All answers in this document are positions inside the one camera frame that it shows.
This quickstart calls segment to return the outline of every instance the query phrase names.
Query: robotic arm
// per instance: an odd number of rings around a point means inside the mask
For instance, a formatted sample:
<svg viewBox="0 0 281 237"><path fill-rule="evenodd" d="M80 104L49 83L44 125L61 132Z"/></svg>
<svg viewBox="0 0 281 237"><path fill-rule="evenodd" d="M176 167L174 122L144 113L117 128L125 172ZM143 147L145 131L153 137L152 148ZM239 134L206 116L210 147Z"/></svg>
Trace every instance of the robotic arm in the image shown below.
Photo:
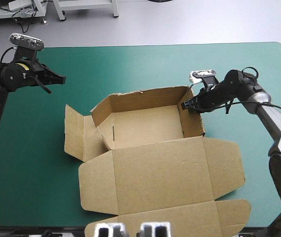
<svg viewBox="0 0 281 237"><path fill-rule="evenodd" d="M269 170L281 198L281 113L271 104L270 95L258 84L257 70L251 69L256 72L255 76L244 69L230 70L222 82L218 82L213 70L191 72L190 81L203 83L204 88L197 96L184 102L182 108L190 113L204 113L225 104L228 113L233 99L238 98L240 102L237 103L243 104L250 114L257 115L274 140L269 150ZM281 214L269 227L252 236L281 237Z"/></svg>
<svg viewBox="0 0 281 237"><path fill-rule="evenodd" d="M25 86L38 85L51 93L45 85L64 84L66 79L51 71L36 58L37 51L44 47L40 39L17 33L13 33L9 39L16 45L16 51L10 63L0 62L0 119L9 92Z"/></svg>
<svg viewBox="0 0 281 237"><path fill-rule="evenodd" d="M40 39L13 33L10 41L16 45L14 59L10 63L3 63L4 55L0 61L0 119L3 114L9 92L25 86L40 86L46 92L50 84L64 84L66 77L59 76L37 59L37 51L44 45Z"/></svg>

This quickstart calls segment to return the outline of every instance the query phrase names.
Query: cardboard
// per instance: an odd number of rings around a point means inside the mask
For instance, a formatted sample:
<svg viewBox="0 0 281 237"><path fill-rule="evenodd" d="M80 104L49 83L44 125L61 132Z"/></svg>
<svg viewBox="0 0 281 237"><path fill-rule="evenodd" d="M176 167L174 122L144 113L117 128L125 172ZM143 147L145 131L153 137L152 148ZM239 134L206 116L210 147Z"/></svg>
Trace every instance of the cardboard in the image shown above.
<svg viewBox="0 0 281 237"><path fill-rule="evenodd" d="M215 201L245 183L238 146L217 139L111 150L83 163L79 181L83 209L118 215L101 222L123 222L130 236L142 222L168 221L173 237L231 237L250 215L246 200Z"/></svg>
<svg viewBox="0 0 281 237"><path fill-rule="evenodd" d="M112 94L91 116L67 105L65 152L88 161L108 150L203 136L201 116L181 108L192 96L187 86Z"/></svg>

